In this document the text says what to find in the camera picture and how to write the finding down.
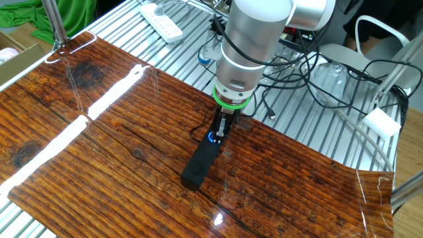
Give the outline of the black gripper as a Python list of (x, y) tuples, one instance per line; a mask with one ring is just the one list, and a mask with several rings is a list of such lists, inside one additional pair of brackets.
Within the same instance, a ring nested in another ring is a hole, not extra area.
[(229, 110), (221, 105), (216, 106), (210, 128), (210, 141), (212, 143), (221, 143), (221, 140), (228, 137), (240, 112), (240, 109)]

